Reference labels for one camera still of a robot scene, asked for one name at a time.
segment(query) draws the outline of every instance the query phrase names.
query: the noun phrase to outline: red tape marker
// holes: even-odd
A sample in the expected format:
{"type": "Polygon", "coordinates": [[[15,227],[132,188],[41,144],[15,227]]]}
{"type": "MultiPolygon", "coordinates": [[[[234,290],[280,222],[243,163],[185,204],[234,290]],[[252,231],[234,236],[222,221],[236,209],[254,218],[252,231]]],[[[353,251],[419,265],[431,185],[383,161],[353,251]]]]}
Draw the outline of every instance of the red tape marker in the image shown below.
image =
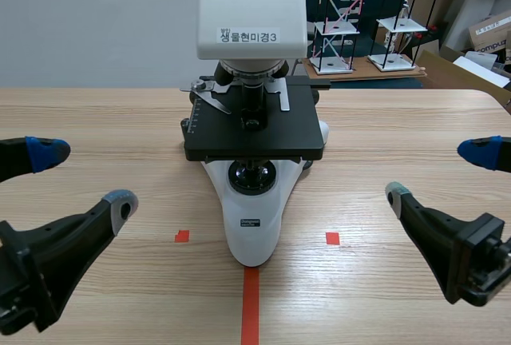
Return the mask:
{"type": "Polygon", "coordinates": [[[259,269],[245,268],[241,345],[259,345],[259,269]]]}
{"type": "Polygon", "coordinates": [[[340,245],[341,239],[337,232],[327,232],[327,245],[340,245]]]}
{"type": "Polygon", "coordinates": [[[179,231],[174,236],[174,242],[175,243],[187,243],[190,241],[190,231],[179,231]]]}

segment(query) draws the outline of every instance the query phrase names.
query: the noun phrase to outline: wooden tabletop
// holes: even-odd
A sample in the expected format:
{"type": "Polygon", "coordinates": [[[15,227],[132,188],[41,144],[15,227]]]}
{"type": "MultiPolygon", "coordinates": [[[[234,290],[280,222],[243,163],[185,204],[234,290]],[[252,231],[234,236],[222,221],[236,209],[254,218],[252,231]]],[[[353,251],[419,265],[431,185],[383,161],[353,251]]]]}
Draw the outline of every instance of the wooden tabletop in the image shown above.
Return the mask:
{"type": "MultiPolygon", "coordinates": [[[[180,120],[190,110],[175,89],[0,89],[0,139],[58,137],[73,148],[62,166],[1,184],[1,220],[35,228],[116,188],[140,199],[61,320],[2,345],[240,343],[244,269],[209,178],[184,158],[180,120]],[[188,243],[174,243],[179,230],[188,243]]],[[[425,206],[511,224],[511,176],[456,154],[465,139],[511,136],[510,116],[468,90],[330,91],[318,113],[330,140],[260,269],[260,343],[511,343],[511,287],[483,308],[448,304],[384,194],[398,180],[425,206]],[[341,245],[326,245],[326,232],[341,245]]]]}

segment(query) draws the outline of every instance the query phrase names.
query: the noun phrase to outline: microscope label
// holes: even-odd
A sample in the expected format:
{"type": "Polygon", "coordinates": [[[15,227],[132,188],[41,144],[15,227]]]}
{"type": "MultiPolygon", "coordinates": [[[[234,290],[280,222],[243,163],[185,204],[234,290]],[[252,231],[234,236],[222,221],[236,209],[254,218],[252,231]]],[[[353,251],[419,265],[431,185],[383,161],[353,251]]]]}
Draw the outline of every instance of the microscope label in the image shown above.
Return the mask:
{"type": "Polygon", "coordinates": [[[241,220],[242,228],[258,228],[261,226],[261,220],[241,220]]]}
{"type": "Polygon", "coordinates": [[[220,27],[217,44],[280,44],[280,28],[220,27]]]}

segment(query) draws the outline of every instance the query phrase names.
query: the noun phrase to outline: microscope stage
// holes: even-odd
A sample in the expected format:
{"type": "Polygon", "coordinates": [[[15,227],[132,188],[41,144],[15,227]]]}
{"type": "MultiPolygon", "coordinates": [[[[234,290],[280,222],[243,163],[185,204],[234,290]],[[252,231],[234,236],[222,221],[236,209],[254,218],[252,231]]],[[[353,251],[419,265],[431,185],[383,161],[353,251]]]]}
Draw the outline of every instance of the microscope stage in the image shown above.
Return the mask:
{"type": "Polygon", "coordinates": [[[189,161],[294,160],[315,161],[323,157],[323,135],[319,127],[311,87],[288,85],[291,111],[280,110],[277,93],[267,93],[267,127],[247,131],[241,122],[241,87],[232,86],[226,94],[212,96],[232,114],[220,112],[197,98],[184,150],[189,161]]]}

